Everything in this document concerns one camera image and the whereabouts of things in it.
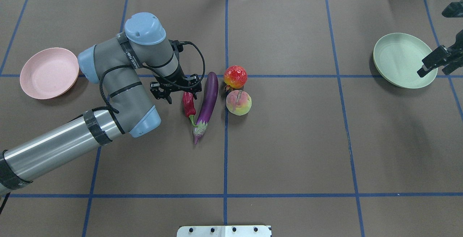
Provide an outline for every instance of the purple eggplant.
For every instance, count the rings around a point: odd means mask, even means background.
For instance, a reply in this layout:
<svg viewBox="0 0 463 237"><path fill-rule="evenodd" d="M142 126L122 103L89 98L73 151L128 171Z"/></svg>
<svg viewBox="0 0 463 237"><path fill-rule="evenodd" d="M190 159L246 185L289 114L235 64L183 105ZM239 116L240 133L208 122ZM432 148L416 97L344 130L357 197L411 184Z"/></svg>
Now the purple eggplant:
<svg viewBox="0 0 463 237"><path fill-rule="evenodd" d="M212 111L214 110L215 102L218 94L218 79L214 72L207 74L207 80L204 88L203 104L201 106L200 115L196 121L196 127L193 128L195 136L195 144L204 135L209 120L211 119Z"/></svg>

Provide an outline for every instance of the white bracket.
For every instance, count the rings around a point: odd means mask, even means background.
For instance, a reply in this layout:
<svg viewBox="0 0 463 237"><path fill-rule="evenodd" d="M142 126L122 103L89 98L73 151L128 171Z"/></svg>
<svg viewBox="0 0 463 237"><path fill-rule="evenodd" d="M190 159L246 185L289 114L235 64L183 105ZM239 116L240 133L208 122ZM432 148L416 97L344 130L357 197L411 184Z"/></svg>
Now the white bracket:
<svg viewBox="0 0 463 237"><path fill-rule="evenodd" d="M272 237L269 225L180 227L177 237Z"/></svg>

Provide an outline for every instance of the red chili pepper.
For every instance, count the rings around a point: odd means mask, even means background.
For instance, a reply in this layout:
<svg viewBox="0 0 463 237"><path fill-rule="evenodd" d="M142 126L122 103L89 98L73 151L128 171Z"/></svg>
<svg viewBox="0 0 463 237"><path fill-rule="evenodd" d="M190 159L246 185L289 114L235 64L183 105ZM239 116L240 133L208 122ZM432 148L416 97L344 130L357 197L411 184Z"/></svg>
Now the red chili pepper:
<svg viewBox="0 0 463 237"><path fill-rule="evenodd" d="M195 110L195 102L193 100L193 94L191 92L183 92L182 101L183 101L183 110L185 110L185 116L191 120L191 124L194 127L197 127L194 121L196 110Z"/></svg>

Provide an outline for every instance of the table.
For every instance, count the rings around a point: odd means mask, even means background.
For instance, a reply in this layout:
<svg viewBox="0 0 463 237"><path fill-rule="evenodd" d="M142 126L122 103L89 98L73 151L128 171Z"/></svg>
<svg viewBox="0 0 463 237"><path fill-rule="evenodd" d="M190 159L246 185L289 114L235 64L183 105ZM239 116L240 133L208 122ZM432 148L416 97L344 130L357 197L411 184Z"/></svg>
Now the table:
<svg viewBox="0 0 463 237"><path fill-rule="evenodd" d="M463 20L440 12L459 0L0 1L8 1L0 10L5 149L103 105L84 77L58 98L28 97L18 77L28 58L54 46L78 54L141 11L169 39L195 42L207 72L243 65L253 99L237 117L221 93L196 146L181 93L173 105L155 101L156 130L120 137L13 192L2 235L175 236L181 225L222 224L267 224L294 237L463 232L462 71L406 90L372 63L375 42L393 32L431 48L453 44ZM180 62L185 73L200 70L192 48ZM147 87L152 78L140 76Z"/></svg>

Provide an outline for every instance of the blue joint cap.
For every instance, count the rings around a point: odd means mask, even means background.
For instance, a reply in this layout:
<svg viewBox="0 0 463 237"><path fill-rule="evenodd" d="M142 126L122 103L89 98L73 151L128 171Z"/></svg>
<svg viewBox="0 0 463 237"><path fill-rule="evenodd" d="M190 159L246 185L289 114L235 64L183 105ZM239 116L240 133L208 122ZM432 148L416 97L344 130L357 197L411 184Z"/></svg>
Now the blue joint cap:
<svg viewBox="0 0 463 237"><path fill-rule="evenodd" d="M124 26L127 38L140 45L155 45L166 39L166 31L152 13L136 13Z"/></svg>
<svg viewBox="0 0 463 237"><path fill-rule="evenodd" d="M96 75L95 70L95 61L94 61L94 51L95 46L86 49L77 56L77 61L79 62L79 67L85 77L92 83L99 83L98 76Z"/></svg>
<svg viewBox="0 0 463 237"><path fill-rule="evenodd" d="M148 113L146 113L146 115L132 128L132 130L130 130L129 133L133 137L139 137L157 128L160 123L161 118L157 113L156 106L153 105Z"/></svg>

